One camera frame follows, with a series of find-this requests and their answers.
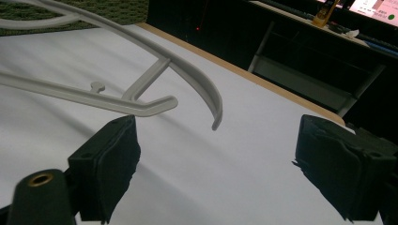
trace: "metal hole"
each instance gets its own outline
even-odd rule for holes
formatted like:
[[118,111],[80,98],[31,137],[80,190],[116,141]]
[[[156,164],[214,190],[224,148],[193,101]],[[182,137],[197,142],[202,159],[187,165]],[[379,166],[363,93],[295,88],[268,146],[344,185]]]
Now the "metal hole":
[[28,186],[34,187],[34,188],[40,187],[42,185],[49,183],[51,180],[53,180],[53,178],[54,178],[54,176],[50,173],[41,173],[39,175],[32,177],[29,180]]

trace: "computer monitor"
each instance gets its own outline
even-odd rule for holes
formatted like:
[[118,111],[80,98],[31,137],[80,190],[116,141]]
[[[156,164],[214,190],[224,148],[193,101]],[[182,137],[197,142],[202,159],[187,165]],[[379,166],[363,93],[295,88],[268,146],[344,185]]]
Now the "computer monitor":
[[[326,0],[316,0],[316,1],[321,2],[321,3],[325,3],[326,2]],[[337,3],[336,7],[337,8],[343,8],[344,3],[345,3],[345,0],[340,0],[339,3]]]
[[396,0],[355,0],[345,6],[345,8],[398,27],[398,1]]

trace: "dark wall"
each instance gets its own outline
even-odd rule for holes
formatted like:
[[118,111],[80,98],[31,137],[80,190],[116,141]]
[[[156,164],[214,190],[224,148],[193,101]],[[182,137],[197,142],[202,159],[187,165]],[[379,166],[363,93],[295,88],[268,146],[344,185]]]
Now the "dark wall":
[[270,22],[240,0],[151,0],[147,22],[247,69]]

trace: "bottle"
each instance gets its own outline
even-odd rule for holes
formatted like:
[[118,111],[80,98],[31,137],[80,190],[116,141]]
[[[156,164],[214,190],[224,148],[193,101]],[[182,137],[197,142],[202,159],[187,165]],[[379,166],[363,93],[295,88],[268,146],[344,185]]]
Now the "bottle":
[[324,27],[337,3],[339,3],[339,0],[326,0],[318,13],[316,13],[316,16],[314,16],[313,25]]

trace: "white surface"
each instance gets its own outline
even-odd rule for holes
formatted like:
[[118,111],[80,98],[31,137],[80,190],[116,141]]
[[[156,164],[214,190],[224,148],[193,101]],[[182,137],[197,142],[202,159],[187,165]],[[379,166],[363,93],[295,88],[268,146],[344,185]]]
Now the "white surface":
[[[291,163],[300,117],[315,113],[131,29],[208,74],[222,95],[224,117],[212,131],[205,102],[166,70],[142,99],[175,95],[179,105],[137,118],[142,157],[111,224],[350,224]],[[107,86],[105,94],[117,97],[155,61],[101,29],[0,37],[0,69],[87,90],[99,81]],[[122,115],[5,86],[0,93],[0,206],[11,202],[14,186],[28,174],[65,170],[69,155]]]

